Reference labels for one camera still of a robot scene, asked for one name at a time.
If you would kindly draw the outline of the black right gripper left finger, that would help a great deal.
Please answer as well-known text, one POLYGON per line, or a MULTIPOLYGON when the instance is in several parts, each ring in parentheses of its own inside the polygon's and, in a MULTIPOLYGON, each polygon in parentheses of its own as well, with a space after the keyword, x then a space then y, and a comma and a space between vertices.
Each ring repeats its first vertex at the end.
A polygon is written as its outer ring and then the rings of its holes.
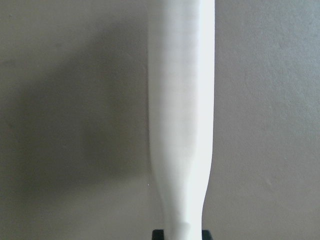
POLYGON ((151 239, 152 240, 166 240, 166 228, 167 223, 164 222, 162 228, 157 228, 152 230, 151 239))

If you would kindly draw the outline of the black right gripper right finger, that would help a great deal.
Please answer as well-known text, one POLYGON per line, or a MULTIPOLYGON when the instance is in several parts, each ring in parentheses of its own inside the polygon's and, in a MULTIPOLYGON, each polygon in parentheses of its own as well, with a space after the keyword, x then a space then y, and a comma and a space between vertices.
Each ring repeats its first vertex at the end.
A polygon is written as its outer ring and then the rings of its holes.
POLYGON ((209 230, 203 229, 202 222, 199 224, 201 230, 201 239, 202 240, 212 240, 212 234, 209 230))

